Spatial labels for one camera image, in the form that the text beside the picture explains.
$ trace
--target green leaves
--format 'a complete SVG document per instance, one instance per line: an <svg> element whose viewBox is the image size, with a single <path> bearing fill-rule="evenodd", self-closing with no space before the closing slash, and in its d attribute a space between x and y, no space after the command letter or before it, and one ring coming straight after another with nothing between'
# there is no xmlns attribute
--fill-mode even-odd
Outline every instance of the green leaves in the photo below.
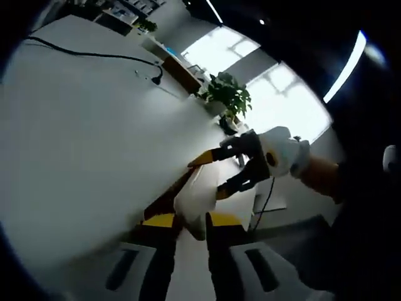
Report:
<svg viewBox="0 0 401 301"><path fill-rule="evenodd" d="M157 24L147 19L140 19L138 21L138 24L141 28L146 29L151 33L157 30Z"/></svg>
<svg viewBox="0 0 401 301"><path fill-rule="evenodd" d="M211 82L204 93L198 93L198 97L208 102L222 102L229 115L236 116L242 113L245 117L247 110L252 110L251 96L246 90L246 85L238 84L238 81L229 73L219 72L217 76L211 75Z"/></svg>

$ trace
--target ceiling light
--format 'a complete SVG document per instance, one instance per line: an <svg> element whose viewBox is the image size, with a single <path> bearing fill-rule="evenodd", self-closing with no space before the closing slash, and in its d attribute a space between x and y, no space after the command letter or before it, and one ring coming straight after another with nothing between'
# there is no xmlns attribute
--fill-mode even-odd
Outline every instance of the ceiling light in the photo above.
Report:
<svg viewBox="0 0 401 301"><path fill-rule="evenodd" d="M345 64L345 67L343 71L341 71L340 76L337 78L333 86L330 88L330 90L327 92L327 94L323 97L323 100L325 103L328 103L335 93L339 91L341 86L345 83L346 79L351 75L351 72L354 70L356 67L363 50L365 49L366 46L366 37L363 35L361 31L359 31L358 36L357 36L357 41L355 42L355 46L351 52L350 58L348 59L348 62Z"/></svg>
<svg viewBox="0 0 401 301"><path fill-rule="evenodd" d="M216 18L219 20L221 24L223 24L223 20L220 18L219 14L217 13L216 9L214 8L213 4L210 2L210 0L206 0L208 5L211 7L213 13L216 15Z"/></svg>

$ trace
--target potted plant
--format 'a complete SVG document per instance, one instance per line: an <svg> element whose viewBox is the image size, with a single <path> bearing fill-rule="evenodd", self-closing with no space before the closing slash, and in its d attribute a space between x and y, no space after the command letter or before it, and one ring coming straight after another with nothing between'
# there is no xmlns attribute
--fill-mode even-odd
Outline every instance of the potted plant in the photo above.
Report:
<svg viewBox="0 0 401 301"><path fill-rule="evenodd" d="M219 72L215 77L211 75L211 82L203 91L196 94L197 97L205 100L206 110L213 116L221 115L236 119L237 114L252 110L251 96L245 85L238 84L238 81L229 73Z"/></svg>
<svg viewBox="0 0 401 301"><path fill-rule="evenodd" d="M153 33L157 30L157 24L147 19L140 19L137 23L137 26L143 31L148 31L149 33Z"/></svg>

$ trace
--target plant pot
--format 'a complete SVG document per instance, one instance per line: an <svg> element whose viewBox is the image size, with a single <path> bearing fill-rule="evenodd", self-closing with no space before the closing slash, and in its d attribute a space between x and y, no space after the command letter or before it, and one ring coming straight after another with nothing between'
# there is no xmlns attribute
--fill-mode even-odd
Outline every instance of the plant pot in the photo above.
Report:
<svg viewBox="0 0 401 301"><path fill-rule="evenodd" d="M227 110L227 107L222 102L207 102L205 109L210 115L216 117L223 114Z"/></svg>
<svg viewBox="0 0 401 301"><path fill-rule="evenodd" d="M220 118L219 125L223 129L224 133L228 136L232 136L238 133L238 129L235 123L227 116L222 116Z"/></svg>

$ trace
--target white table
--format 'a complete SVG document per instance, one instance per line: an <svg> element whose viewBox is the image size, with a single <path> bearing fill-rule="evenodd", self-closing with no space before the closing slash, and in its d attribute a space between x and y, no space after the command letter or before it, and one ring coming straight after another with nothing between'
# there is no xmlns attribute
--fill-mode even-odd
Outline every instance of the white table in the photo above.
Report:
<svg viewBox="0 0 401 301"><path fill-rule="evenodd" d="M68 16L35 33L75 51L157 61L129 39ZM164 192L188 162L224 138L165 74L142 63L71 56L27 44L1 87L1 220L27 269L47 287L55 270L128 229L128 219ZM249 224L254 191L232 197Z"/></svg>

